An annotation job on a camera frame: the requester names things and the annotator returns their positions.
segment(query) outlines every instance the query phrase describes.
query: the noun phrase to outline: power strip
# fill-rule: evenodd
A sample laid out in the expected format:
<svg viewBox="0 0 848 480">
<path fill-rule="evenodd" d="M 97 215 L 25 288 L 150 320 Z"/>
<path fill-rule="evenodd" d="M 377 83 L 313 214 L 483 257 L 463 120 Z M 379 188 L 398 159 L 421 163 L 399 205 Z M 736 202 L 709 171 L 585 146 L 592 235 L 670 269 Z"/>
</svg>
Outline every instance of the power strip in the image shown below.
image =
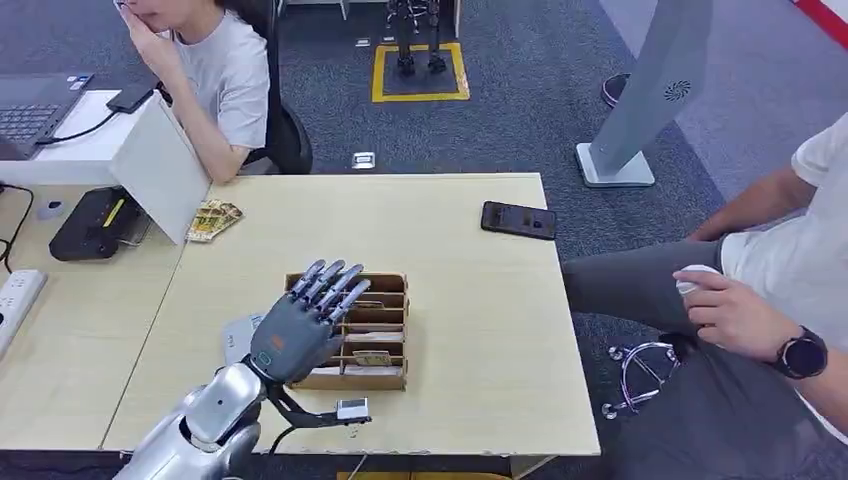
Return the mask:
<svg viewBox="0 0 848 480">
<path fill-rule="evenodd" d="M 16 270 L 0 289 L 0 358 L 15 338 L 18 327 L 46 281 L 47 275 L 38 270 Z"/>
</svg>

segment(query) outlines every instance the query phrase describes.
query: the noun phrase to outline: laptop keyboard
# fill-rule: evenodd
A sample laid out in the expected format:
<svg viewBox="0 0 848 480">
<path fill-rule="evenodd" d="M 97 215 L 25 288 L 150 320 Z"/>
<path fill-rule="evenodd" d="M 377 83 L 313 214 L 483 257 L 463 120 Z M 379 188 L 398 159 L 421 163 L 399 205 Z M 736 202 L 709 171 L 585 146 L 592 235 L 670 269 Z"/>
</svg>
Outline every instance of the laptop keyboard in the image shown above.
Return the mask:
<svg viewBox="0 0 848 480">
<path fill-rule="evenodd" d="M 59 108 L 59 105 L 0 106 L 0 135 L 12 143 L 26 143 Z"/>
</svg>

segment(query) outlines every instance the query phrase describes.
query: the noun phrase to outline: black smartphone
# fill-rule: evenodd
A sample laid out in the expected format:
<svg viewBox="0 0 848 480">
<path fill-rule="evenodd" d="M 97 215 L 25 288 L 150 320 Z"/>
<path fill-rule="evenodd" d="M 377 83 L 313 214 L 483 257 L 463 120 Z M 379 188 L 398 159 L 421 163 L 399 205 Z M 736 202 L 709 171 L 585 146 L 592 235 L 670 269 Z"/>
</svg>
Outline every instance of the black smartphone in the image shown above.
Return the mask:
<svg viewBox="0 0 848 480">
<path fill-rule="evenodd" d="M 133 113 L 151 95 L 153 95 L 153 89 L 149 85 L 134 83 L 124 87 L 120 93 L 112 97 L 112 100 L 109 100 L 106 106 L 113 112 Z"/>
<path fill-rule="evenodd" d="M 553 240 L 556 238 L 556 213 L 539 208 L 486 202 L 480 228 L 489 232 Z"/>
</svg>

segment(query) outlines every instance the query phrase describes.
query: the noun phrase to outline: laptop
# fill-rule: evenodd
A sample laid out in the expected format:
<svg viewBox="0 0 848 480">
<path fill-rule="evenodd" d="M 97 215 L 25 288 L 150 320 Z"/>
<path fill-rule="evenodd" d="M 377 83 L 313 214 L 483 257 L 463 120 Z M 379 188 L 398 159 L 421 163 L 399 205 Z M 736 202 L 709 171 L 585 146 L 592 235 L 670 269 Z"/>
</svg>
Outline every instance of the laptop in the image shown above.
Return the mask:
<svg viewBox="0 0 848 480">
<path fill-rule="evenodd" d="M 0 75 L 0 160 L 29 160 L 82 97 L 89 73 Z"/>
</svg>

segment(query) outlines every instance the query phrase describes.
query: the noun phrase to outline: white pole stand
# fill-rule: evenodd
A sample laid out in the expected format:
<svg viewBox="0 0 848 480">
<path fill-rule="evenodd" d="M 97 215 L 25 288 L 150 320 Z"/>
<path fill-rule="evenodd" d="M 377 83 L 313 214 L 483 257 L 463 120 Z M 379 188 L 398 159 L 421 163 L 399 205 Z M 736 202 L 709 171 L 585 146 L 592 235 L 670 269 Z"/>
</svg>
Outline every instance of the white pole stand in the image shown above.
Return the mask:
<svg viewBox="0 0 848 480">
<path fill-rule="evenodd" d="M 620 170 L 610 174 L 601 175 L 595 168 L 592 160 L 591 143 L 580 143 L 577 145 L 577 161 L 583 171 L 583 181 L 589 187 L 650 187 L 654 184 L 654 173 L 645 160 L 645 155 L 640 150 L 629 162 L 625 163 Z"/>
<path fill-rule="evenodd" d="M 592 143 L 577 145 L 590 187 L 649 187 L 642 148 L 704 87 L 713 0 L 659 0 L 633 74 Z"/>
</svg>

